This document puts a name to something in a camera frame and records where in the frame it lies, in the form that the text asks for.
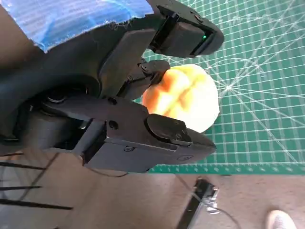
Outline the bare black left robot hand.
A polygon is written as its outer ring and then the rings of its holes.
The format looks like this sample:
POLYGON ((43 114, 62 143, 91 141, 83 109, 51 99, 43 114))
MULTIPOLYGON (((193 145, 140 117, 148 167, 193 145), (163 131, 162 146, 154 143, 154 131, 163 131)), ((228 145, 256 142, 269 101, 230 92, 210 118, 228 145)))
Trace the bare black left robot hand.
POLYGON ((195 163, 215 144, 134 100, 169 64, 209 55, 224 34, 176 0, 3 0, 0 153, 71 153, 88 168, 145 173, 195 163))

